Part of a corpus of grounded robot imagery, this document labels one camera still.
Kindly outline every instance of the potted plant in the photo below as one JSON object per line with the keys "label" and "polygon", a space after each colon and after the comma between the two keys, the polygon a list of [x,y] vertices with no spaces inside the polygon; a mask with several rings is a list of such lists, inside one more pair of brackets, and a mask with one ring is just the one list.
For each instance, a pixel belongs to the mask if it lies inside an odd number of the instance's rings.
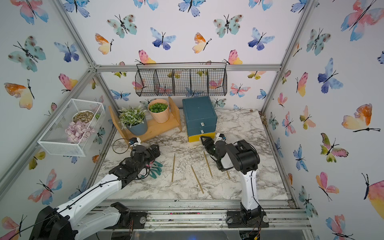
{"label": "potted plant", "polygon": [[119,109],[119,120],[124,127],[136,136],[143,135],[148,130],[147,120],[143,109],[138,106],[135,108]]}
{"label": "potted plant", "polygon": [[153,119],[158,123],[164,123],[169,119],[169,104],[164,99],[155,99],[148,104],[148,110]]}

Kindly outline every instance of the black wire basket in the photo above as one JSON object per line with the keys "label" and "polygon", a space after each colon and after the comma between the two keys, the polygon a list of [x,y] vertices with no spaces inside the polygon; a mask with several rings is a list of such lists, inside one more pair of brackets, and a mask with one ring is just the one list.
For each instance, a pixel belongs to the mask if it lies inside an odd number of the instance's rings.
{"label": "black wire basket", "polygon": [[226,63],[137,64],[136,94],[138,96],[225,96],[227,94],[226,67]]}

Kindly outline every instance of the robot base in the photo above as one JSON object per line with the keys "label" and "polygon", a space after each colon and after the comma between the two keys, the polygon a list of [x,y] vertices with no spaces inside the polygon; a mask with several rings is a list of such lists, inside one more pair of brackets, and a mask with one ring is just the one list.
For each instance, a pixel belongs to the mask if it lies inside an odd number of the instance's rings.
{"label": "robot base", "polygon": [[228,228],[244,228],[255,225],[257,227],[260,225],[262,228],[269,227],[268,220],[266,222],[263,220],[264,216],[266,213],[261,211],[260,206],[253,210],[245,210],[241,204],[240,211],[227,211]]}

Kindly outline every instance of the metal rail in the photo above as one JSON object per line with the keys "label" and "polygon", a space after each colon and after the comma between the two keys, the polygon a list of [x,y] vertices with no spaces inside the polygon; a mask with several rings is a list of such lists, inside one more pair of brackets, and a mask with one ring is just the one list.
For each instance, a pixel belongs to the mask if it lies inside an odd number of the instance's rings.
{"label": "metal rail", "polygon": [[[149,64],[141,65],[140,69],[169,69],[169,68],[222,68],[223,64],[212,63],[206,64]],[[136,72],[136,65],[97,65],[97,72]],[[280,71],[280,64],[238,64],[238,65],[227,65],[227,71]]]}

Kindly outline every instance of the small round object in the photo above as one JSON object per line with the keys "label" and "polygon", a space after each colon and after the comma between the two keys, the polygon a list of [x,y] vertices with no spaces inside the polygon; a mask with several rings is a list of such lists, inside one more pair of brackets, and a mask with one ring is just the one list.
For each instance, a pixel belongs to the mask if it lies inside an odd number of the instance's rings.
{"label": "small round object", "polygon": [[269,218],[266,215],[263,216],[263,222],[269,222]]}
{"label": "small round object", "polygon": [[146,217],[141,217],[140,218],[140,223],[143,224],[147,221],[147,218]]}

